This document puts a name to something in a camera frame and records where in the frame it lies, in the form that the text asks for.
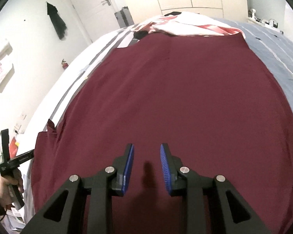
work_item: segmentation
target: white door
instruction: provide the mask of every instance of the white door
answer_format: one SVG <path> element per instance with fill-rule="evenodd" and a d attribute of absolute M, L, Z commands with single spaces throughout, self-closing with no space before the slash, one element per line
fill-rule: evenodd
<path fill-rule="evenodd" d="M 110 0 L 71 0 L 92 41 L 119 29 Z"/>

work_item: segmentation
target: door handle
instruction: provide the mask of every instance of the door handle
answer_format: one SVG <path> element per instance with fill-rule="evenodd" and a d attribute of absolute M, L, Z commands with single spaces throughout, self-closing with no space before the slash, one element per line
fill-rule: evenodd
<path fill-rule="evenodd" d="M 102 3 L 102 5 L 108 4 L 109 6 L 111 6 L 110 0 L 104 0 L 101 3 Z"/>

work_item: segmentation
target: black jacket hanging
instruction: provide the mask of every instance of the black jacket hanging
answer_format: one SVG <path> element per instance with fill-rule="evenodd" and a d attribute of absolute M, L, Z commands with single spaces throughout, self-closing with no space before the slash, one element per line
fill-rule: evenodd
<path fill-rule="evenodd" d="M 51 19 L 51 22 L 54 26 L 54 29 L 59 37 L 59 39 L 64 38 L 65 30 L 67 29 L 66 24 L 61 19 L 59 14 L 57 13 L 57 9 L 55 6 L 47 2 L 47 13 Z"/>

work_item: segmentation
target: fire extinguisher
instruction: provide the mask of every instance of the fire extinguisher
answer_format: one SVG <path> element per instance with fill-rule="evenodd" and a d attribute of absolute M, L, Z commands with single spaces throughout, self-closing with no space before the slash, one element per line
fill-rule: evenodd
<path fill-rule="evenodd" d="M 63 69 L 67 69 L 68 63 L 64 59 L 62 60 L 61 64 L 62 64 Z"/>

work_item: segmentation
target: bed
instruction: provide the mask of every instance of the bed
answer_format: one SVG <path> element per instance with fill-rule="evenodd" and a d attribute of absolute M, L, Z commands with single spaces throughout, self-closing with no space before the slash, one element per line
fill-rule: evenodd
<path fill-rule="evenodd" d="M 244 31 L 249 48 L 273 74 L 293 113 L 293 43 L 282 34 L 261 26 L 225 19 L 218 20 Z M 55 125 L 63 119 L 63 114 L 69 103 L 114 48 L 123 48 L 138 42 L 133 38 L 131 28 L 132 26 L 102 36 L 71 63 L 33 115 L 20 144 L 18 154 L 35 147 L 37 135 L 41 131 L 46 131 L 48 119 L 51 119 Z M 27 162 L 20 167 L 25 180 L 24 200 L 26 206 L 21 212 L 25 222 L 28 222 L 34 215 L 30 181 L 31 165 L 32 162 Z"/>

